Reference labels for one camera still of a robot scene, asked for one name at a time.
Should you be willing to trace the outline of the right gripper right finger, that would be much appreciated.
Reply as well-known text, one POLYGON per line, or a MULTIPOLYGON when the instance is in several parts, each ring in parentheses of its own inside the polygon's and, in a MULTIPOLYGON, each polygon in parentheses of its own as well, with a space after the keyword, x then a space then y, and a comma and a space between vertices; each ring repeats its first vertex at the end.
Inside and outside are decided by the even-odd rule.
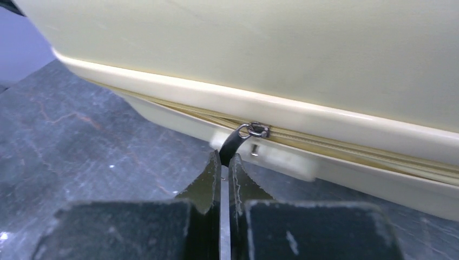
POLYGON ((229 163, 228 180, 231 259, 248 259, 245 203, 249 200, 272 200, 273 197, 249 176, 239 154, 235 154, 229 163))

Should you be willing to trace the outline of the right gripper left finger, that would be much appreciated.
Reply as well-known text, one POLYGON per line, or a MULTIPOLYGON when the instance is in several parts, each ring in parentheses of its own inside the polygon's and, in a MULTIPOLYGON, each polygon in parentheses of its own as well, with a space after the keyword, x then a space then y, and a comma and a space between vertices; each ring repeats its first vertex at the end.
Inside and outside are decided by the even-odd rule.
POLYGON ((219 259, 221 162, 217 150, 209 154, 204 170, 176 198, 192 203, 186 259, 219 259))

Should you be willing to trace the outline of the yellow hard-shell suitcase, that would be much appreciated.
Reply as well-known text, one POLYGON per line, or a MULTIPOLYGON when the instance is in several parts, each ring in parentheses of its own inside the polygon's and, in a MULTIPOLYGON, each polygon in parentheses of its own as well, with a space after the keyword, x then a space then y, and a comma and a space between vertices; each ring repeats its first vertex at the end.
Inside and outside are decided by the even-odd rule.
POLYGON ((16 1, 80 78, 253 164, 458 220, 458 1, 16 1))

